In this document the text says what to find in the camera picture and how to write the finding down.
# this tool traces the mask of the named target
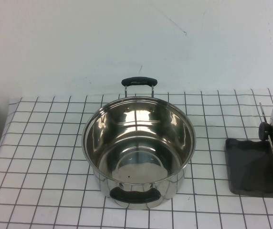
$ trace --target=pot rim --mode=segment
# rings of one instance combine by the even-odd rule
[[[168,106],[170,108],[172,108],[175,112],[179,113],[182,117],[184,117],[184,122],[186,122],[187,124],[189,124],[191,130],[192,130],[192,133],[191,135],[193,135],[193,147],[191,148],[190,150],[190,154],[188,155],[188,158],[184,161],[184,163],[172,174],[170,174],[169,176],[163,178],[163,179],[160,179],[160,180],[157,180],[157,181],[152,181],[152,182],[147,182],[147,183],[127,183],[127,182],[123,182],[123,181],[120,181],[120,180],[117,180],[117,179],[114,179],[112,177],[109,177],[108,175],[104,174],[99,168],[97,168],[94,163],[92,162],[92,160],[89,158],[88,156],[88,153],[86,151],[86,143],[85,143],[85,137],[86,137],[86,131],[87,129],[89,128],[90,126],[90,123],[91,121],[93,120],[93,118],[95,116],[97,116],[99,114],[98,117],[101,116],[100,112],[104,109],[106,109],[107,107],[108,108],[112,108],[114,105],[118,105],[120,104],[121,102],[129,102],[129,101],[140,101],[140,100],[145,100],[145,101],[150,101],[150,102],[156,102],[157,104],[161,105],[165,105],[165,106]],[[82,138],[81,138],[82,142],[82,149],[83,149],[83,153],[84,153],[84,156],[85,158],[87,159],[89,165],[95,169],[99,174],[105,176],[106,178],[116,182],[116,183],[120,183],[120,184],[125,184],[125,185],[151,185],[153,183],[159,183],[161,181],[164,181],[164,180],[167,180],[167,179],[170,179],[172,178],[173,176],[177,175],[181,170],[185,169],[185,167],[188,165],[188,163],[191,161],[191,158],[193,157],[194,155],[194,152],[195,152],[195,149],[196,149],[196,133],[195,133],[195,129],[194,129],[194,126],[192,124],[192,122],[190,121],[190,119],[188,118],[188,116],[183,112],[181,111],[179,108],[177,108],[175,105],[167,102],[167,101],[164,101],[162,99],[158,99],[158,98],[154,98],[154,97],[145,97],[145,96],[133,96],[133,97],[126,97],[126,98],[121,98],[121,99],[117,99],[117,100],[114,100],[104,106],[102,106],[101,108],[99,108],[93,115],[91,115],[91,117],[89,118],[87,124],[85,125],[84,127],[84,130],[83,130],[83,134],[82,134]]]

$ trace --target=black handle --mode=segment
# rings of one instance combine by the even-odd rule
[[[156,86],[158,81],[153,78],[148,77],[131,77],[122,80],[123,86],[136,86],[136,85],[148,85],[148,86]]]
[[[115,187],[110,191],[110,197],[128,204],[146,204],[160,199],[161,193],[155,188],[151,188],[146,192],[128,192],[120,187]]]

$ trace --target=grid tablecloth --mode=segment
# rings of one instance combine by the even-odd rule
[[[197,146],[178,194],[151,210],[105,198],[81,149],[89,117],[122,97],[11,101],[0,142],[0,229],[273,229],[273,198],[229,191],[223,150],[227,137],[258,140],[259,102],[269,117],[273,89],[156,94],[188,115]]]

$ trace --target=white wall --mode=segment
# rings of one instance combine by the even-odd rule
[[[272,0],[0,0],[0,97],[273,87]]]

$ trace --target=dark tray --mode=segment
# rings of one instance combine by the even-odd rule
[[[226,140],[225,155],[232,193],[273,198],[273,158],[269,150],[268,141]]]

